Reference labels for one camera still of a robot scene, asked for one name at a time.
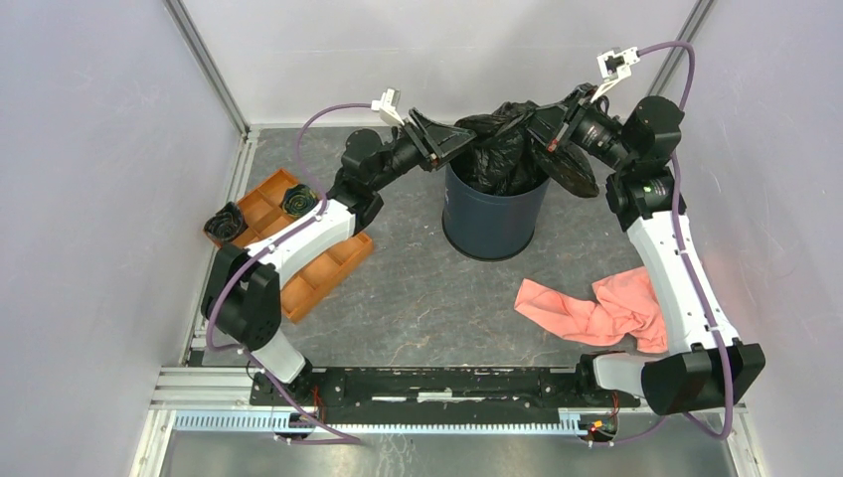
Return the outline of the dark blue trash bin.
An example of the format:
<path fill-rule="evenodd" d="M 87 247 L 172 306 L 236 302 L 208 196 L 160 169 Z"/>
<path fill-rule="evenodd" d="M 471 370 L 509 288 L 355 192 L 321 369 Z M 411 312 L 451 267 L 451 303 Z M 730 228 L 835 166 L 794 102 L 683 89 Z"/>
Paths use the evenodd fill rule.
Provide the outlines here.
<path fill-rule="evenodd" d="M 531 243 L 549 185 L 545 180 L 520 195 L 489 195 L 471 188 L 447 167 L 441 214 L 444 236 L 472 259 L 512 258 Z"/>

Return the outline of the black trash bag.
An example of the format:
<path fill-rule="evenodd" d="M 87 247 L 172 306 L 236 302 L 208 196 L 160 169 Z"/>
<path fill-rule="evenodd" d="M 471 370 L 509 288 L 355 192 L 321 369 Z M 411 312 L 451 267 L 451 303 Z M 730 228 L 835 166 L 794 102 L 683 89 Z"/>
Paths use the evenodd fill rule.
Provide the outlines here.
<path fill-rule="evenodd" d="M 506 101 L 491 113 L 456 120 L 456 127 L 473 131 L 476 138 L 450 161 L 454 173 L 471 189 L 492 196 L 521 195 L 552 179 L 576 197 L 596 197 L 599 186 L 580 148 L 567 145 L 550 152 L 529 134 L 537 108 L 530 100 Z"/>

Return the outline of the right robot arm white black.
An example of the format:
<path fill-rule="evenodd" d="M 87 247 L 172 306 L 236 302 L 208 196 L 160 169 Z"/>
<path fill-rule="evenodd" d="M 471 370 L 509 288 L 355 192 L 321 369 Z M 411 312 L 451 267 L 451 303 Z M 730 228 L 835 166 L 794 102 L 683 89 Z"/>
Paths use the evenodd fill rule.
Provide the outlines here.
<path fill-rule="evenodd" d="M 658 415 L 730 409 L 765 366 L 714 296 L 691 237 L 680 176 L 669 168 L 684 111 L 662 96 L 641 99 L 625 121 L 609 116 L 584 86 L 538 107 L 528 131 L 549 152 L 576 146 L 612 172 L 606 201 L 639 254 L 665 320 L 667 354 L 582 357 L 577 398 L 599 405 L 613 391 L 644 399 Z"/>

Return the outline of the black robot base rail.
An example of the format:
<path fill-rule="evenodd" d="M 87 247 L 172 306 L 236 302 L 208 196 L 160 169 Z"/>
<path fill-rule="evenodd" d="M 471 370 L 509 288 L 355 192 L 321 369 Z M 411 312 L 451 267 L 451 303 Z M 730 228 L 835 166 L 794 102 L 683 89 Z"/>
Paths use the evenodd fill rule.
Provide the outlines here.
<path fill-rule="evenodd" d="M 324 423 L 555 423 L 561 408 L 637 407 L 628 393 L 590 388 L 571 368 L 314 368 L 286 386 Z"/>

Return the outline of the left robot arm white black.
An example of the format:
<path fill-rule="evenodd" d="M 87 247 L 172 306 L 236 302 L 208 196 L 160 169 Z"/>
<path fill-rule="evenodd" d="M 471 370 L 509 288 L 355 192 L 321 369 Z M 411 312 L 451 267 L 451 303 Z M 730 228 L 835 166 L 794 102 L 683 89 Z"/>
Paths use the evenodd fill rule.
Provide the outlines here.
<path fill-rule="evenodd" d="M 433 121 L 417 109 L 392 128 L 385 142 L 369 128 L 345 142 L 332 187 L 317 206 L 275 235 L 248 247 L 223 244 L 204 290 L 201 312 L 275 378 L 288 404 L 305 402 L 311 377 L 307 359 L 284 336 L 281 289 L 305 265 L 363 231 L 383 208 L 382 189 L 412 169 L 436 171 L 474 142 L 470 129 Z"/>

